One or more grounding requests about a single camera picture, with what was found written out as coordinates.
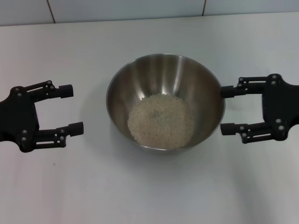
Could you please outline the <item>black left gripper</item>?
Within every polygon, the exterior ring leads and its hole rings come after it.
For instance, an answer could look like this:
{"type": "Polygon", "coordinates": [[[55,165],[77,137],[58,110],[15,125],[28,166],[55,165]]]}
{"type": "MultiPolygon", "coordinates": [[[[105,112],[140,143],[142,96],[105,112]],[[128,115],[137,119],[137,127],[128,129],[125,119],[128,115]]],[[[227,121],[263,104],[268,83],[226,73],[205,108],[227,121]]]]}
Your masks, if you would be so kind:
{"type": "Polygon", "coordinates": [[[51,80],[12,88],[9,96],[0,103],[0,141],[15,143],[23,153],[66,147],[67,136],[84,134],[83,122],[36,132],[38,121],[34,102],[69,97],[73,97],[71,84],[56,88],[51,80]]]}

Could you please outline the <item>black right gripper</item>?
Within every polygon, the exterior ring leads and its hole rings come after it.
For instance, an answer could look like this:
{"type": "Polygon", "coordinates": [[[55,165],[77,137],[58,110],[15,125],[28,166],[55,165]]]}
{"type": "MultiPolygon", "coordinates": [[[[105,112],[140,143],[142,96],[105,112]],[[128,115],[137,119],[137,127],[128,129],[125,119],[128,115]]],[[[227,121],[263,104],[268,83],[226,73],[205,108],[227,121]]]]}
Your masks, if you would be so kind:
{"type": "Polygon", "coordinates": [[[221,124],[222,135],[240,135],[243,144],[266,140],[283,141],[289,130],[299,124],[299,87],[285,82],[281,75],[240,77],[236,87],[221,87],[222,98],[262,94],[265,123],[221,124]]]}

